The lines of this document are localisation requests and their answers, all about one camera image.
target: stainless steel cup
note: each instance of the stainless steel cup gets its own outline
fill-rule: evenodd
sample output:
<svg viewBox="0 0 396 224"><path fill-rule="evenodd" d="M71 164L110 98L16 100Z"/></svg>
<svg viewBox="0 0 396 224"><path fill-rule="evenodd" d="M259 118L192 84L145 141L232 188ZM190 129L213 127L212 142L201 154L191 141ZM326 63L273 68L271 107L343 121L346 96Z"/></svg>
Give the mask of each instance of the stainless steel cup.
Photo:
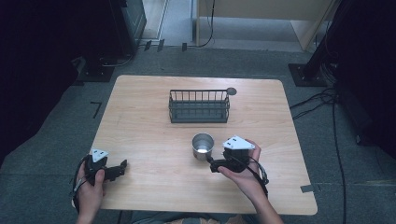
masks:
<svg viewBox="0 0 396 224"><path fill-rule="evenodd" d="M192 154L198 161L206 161L212 155L215 141L208 133L198 133L192 138Z"/></svg>

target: table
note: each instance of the table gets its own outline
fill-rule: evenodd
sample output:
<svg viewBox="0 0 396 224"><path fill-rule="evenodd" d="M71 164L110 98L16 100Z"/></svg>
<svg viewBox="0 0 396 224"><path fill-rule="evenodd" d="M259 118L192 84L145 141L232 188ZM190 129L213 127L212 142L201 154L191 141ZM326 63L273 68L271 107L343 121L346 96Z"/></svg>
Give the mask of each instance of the table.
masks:
<svg viewBox="0 0 396 224"><path fill-rule="evenodd" d="M320 25L332 14L337 0L216 0L215 17L289 20L303 50ZM210 17L213 0L196 1L196 45L200 45L200 17Z"/></svg>
<svg viewBox="0 0 396 224"><path fill-rule="evenodd" d="M171 123L171 89L234 87L227 123ZM269 200L279 214L314 215L313 192L282 83L278 80L120 76L92 147L109 152L107 166L128 160L125 175L106 184L103 209L212 213L255 213L235 183L212 174L192 155L196 133L215 139L212 157L233 135L262 147L260 163L269 179Z"/></svg>

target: floor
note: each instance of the floor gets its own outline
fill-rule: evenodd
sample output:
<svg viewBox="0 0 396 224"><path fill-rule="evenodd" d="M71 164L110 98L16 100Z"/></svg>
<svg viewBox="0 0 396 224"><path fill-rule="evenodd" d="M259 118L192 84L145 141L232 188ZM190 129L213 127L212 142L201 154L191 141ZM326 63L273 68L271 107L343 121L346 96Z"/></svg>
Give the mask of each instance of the floor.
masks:
<svg viewBox="0 0 396 224"><path fill-rule="evenodd" d="M195 45L194 2L191 0L143 0L148 25L143 33L144 41L164 39L165 46ZM212 49L256 49L302 52L290 21L264 19L214 18L211 35L210 18L200 18L200 43L207 42ZM319 41L325 34L327 22L318 32ZM311 43L307 51L315 51L317 43Z"/></svg>
<svg viewBox="0 0 396 224"><path fill-rule="evenodd" d="M92 147L109 95L120 75L278 79L285 86L290 105L323 90L295 87L288 63L306 63L311 54L290 52L301 50L292 47L297 41L286 21L266 21L267 31L283 28L276 34L261 31L267 36L264 40L253 38L258 34L249 39L252 34L234 37L230 33L219 33L225 28L220 27L221 21L215 21L215 39L211 45L181 52L177 49L181 43L193 44L189 3L190 0L168 0L162 29L156 38L163 38L165 45L176 47L161 51L140 49L132 61L116 67L110 82L71 86L39 133L7 156L0 170L0 223L76 221L76 210L70 204L70 179L78 161ZM270 50L242 50L252 48L253 44ZM319 100L290 112L296 116L319 104ZM341 105L322 106L295 120L295 127L318 213L310 217L285 215L282 216L285 223L343 223L343 218L346 223L396 223L396 162L378 147L356 145L355 132ZM95 223L116 223L119 213L103 209ZM131 213L123 213L121 223L130 223L128 214Z"/></svg>

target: black controller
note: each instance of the black controller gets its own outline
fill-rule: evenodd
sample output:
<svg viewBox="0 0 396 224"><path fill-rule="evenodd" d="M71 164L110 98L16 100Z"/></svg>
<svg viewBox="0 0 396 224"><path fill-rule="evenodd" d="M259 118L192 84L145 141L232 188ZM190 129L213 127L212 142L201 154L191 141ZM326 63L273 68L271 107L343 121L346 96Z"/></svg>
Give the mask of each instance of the black controller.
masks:
<svg viewBox="0 0 396 224"><path fill-rule="evenodd" d="M210 170L212 173L218 172L220 166L224 166L229 170L241 173L244 171L249 164L248 150L246 149L228 149L224 148L224 160L213 160L213 158L208 158L210 163Z"/></svg>
<svg viewBox="0 0 396 224"><path fill-rule="evenodd" d="M125 168L127 166L127 160L123 161L119 166L106 167L107 157L103 157L97 162L93 162L92 155L89 155L88 159L85 161L85 175L87 181L94 185L96 173L103 169L105 170L105 180L114 181L120 175L125 174Z"/></svg>

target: cable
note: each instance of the cable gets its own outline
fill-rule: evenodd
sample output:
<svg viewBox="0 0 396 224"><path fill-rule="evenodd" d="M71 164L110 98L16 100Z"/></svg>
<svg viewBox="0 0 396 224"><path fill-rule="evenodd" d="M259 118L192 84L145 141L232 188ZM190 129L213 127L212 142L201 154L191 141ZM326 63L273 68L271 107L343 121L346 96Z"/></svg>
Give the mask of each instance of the cable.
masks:
<svg viewBox="0 0 396 224"><path fill-rule="evenodd" d="M259 182L260 186L262 187L262 190L264 191L265 196L268 198L268 189L267 189L267 187L265 187L265 185L268 184L268 179L266 178L266 177L267 177L267 173L265 173L265 171L263 170L263 168L260 168L261 165L260 165L256 160L254 160L253 158L249 157L249 158L253 159L257 164L259 164L259 168L260 168L260 170L262 171L262 177L260 177L255 171L253 171L253 170L252 170L248 165L246 165L244 162L238 160L236 157L234 157L233 155L231 155L231 154L229 154L229 153L226 153L226 154L227 154L230 158L232 158L233 160L235 160L235 161L239 162L240 164L242 164L243 166L245 166L245 168L248 169L248 170L253 174L253 176L256 178L256 180Z"/></svg>
<svg viewBox="0 0 396 224"><path fill-rule="evenodd" d="M322 63L320 65L321 73L334 84L337 80L333 76L333 70L335 69L330 63Z"/></svg>
<svg viewBox="0 0 396 224"><path fill-rule="evenodd" d="M315 94L315 95L311 96L310 98L308 98L307 100L291 106L290 109L300 106L300 105L304 105L311 100L315 100L318 98L321 99L321 101L322 101L321 104L317 105L313 109L307 110L307 111L302 112L299 115L293 117L293 119L297 119L311 111L314 111L315 109L317 109L323 105L332 104L332 129L333 129L333 134L334 134L335 151L337 154L337 160L338 160L338 165L340 168L342 185L343 185L343 199L344 199L344 202L343 202L343 206L344 206L343 223L346 224L347 223L347 186L346 186L346 178L345 178L345 174L344 174L343 164L341 163L340 149L338 146L338 138L337 138L337 128L336 128L336 122L335 122L335 104L337 103L337 95L335 93L334 94L326 93L326 91L332 91L332 90L333 90L333 88L326 89L322 93Z"/></svg>
<svg viewBox="0 0 396 224"><path fill-rule="evenodd" d="M343 164L341 163L340 149L338 147L337 129L335 125L335 101L332 104L332 129L334 133L335 151L337 152L338 165L340 167L341 177L343 181L343 198L344 198L343 223L346 224L347 223L347 186L346 186L346 178L344 174Z"/></svg>
<svg viewBox="0 0 396 224"><path fill-rule="evenodd" d="M124 63L114 63L114 64L102 64L103 67L119 67L119 66L123 66L125 64L127 64L129 61L132 60L132 58L134 57L133 54L131 54L131 56L128 58L127 61L125 61Z"/></svg>
<svg viewBox="0 0 396 224"><path fill-rule="evenodd" d="M70 196L73 197L73 203L74 203L74 206L76 207L76 210L77 210L78 213L79 213L78 189L79 189L79 187L81 187L83 184L85 184L85 182L87 182L87 180L85 180L85 181L82 182L81 184L78 183L78 186L77 186L78 171L79 171L79 168L81 167L82 163L83 163L84 161L87 161L87 160L88 160L88 157L89 157L89 155L86 155L86 156L85 156L84 158L82 158L81 161L78 163L78 166L77 166L75 175L74 175L74 177L73 177L73 188L72 188L72 191L70 192Z"/></svg>
<svg viewBox="0 0 396 224"><path fill-rule="evenodd" d="M322 91L321 93L318 93L318 94L315 94L315 95L311 96L310 98L308 98L305 101L302 101L302 102L300 102L300 103L298 103L296 105L290 106L290 109L293 109L294 107L297 107L297 106L300 106L300 105L304 105L304 104L306 104L306 103L308 103L308 102L310 102L312 100L316 100L316 99L320 99L321 102L322 102L321 104L315 106L312 109L305 110L305 111L299 113L298 115L294 116L293 119L299 119L300 117L302 117L302 116L304 116L304 115L306 115L306 114L308 114L308 113L310 113L312 111L315 111L316 109L318 109L319 107L321 107L323 105L332 104L335 101L335 94L331 94L331 93L327 93L326 92L326 91L332 91L332 90L333 90L333 88L328 88L328 89Z"/></svg>
<svg viewBox="0 0 396 224"><path fill-rule="evenodd" d="M205 0L206 12L209 11L209 8L208 8L207 6L208 6L208 3L207 3L207 0ZM207 22L207 25L210 27L210 29L212 29L212 28L213 28L213 24L210 23L210 21L209 21L209 16L207 16L207 15L206 15L206 22Z"/></svg>
<svg viewBox="0 0 396 224"><path fill-rule="evenodd" d="M206 41L206 43L204 43L203 45L197 46L196 48L203 48L204 46L206 46L210 42L210 40L212 40L212 37L213 37L213 17L215 15L215 3L216 3L216 0L213 0L212 15L211 15L210 25L209 25L209 27L210 27L210 37Z"/></svg>
<svg viewBox="0 0 396 224"><path fill-rule="evenodd" d="M334 51L334 52L330 52L329 51L329 47L327 46L327 33L329 32L329 24L330 21L327 22L327 27L326 27L326 35L324 36L324 46L326 47L326 51L327 53L332 57L332 58L338 58L338 52Z"/></svg>

